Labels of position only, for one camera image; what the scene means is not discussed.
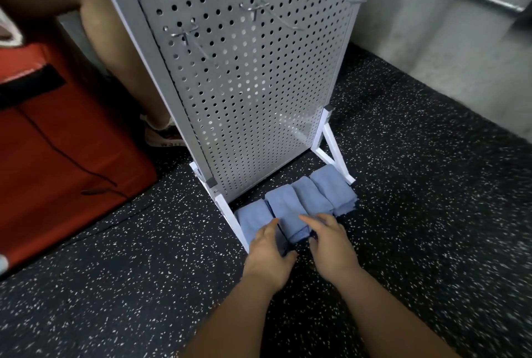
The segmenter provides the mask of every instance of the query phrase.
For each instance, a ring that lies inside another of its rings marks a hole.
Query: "person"
[[[111,0],[0,0],[0,8],[0,16],[5,12],[17,23],[79,10],[85,33],[96,54],[142,106],[146,142],[151,146],[184,146]],[[0,45],[2,39],[9,38],[5,27],[0,26]]]
[[[327,214],[300,215],[318,235],[309,238],[318,272],[347,302],[372,358],[457,358],[421,320],[358,263],[344,227]],[[275,243],[278,220],[262,227],[249,245],[242,279],[186,346],[182,358],[259,357],[266,311],[296,262]]]

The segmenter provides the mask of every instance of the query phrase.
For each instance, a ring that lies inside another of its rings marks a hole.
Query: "forearm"
[[[254,278],[231,291],[185,348],[183,358],[259,357],[273,291]]]
[[[336,284],[372,358],[456,358],[420,319],[360,269]]]

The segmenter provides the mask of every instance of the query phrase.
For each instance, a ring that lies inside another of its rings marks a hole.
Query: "hand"
[[[338,287],[343,279],[354,276],[362,268],[345,228],[332,215],[317,214],[317,219],[307,215],[299,218],[316,231],[318,240],[309,238],[310,251],[320,275]]]
[[[249,255],[244,263],[242,279],[261,281],[271,294],[275,294],[285,286],[286,281],[296,262],[297,253],[292,251],[281,257],[275,243],[277,218],[257,232],[255,239],[249,244]]]

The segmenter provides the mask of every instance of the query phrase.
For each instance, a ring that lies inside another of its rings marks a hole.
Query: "blue cloth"
[[[358,200],[353,189],[345,182],[342,174],[332,165],[323,166],[310,175],[320,193],[334,207],[333,214],[340,216],[355,209]]]
[[[235,216],[248,243],[251,243],[255,239],[255,235],[260,228],[270,223],[273,219],[270,208],[268,208],[264,200],[258,200],[237,209]],[[279,227],[277,227],[275,232],[275,241],[279,253],[283,255],[288,249],[288,242],[279,230]]]
[[[279,218],[279,225],[286,238],[296,243],[310,236],[310,229],[299,219],[299,214],[306,215],[297,194],[289,184],[268,191],[264,197],[270,205],[273,214]]]
[[[320,190],[318,190],[314,182],[308,177],[303,176],[292,183],[292,188],[295,190],[297,198],[299,198],[301,205],[306,209],[308,215],[332,215],[333,205],[320,193]]]

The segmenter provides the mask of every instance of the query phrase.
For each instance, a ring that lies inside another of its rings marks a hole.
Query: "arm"
[[[282,258],[275,244],[277,219],[259,229],[239,284],[198,330],[182,358],[258,358],[266,310],[288,280],[297,258]]]
[[[373,358],[457,358],[458,355],[372,276],[356,258],[345,229],[331,215],[300,215],[318,234],[309,239],[316,268],[342,294]]]

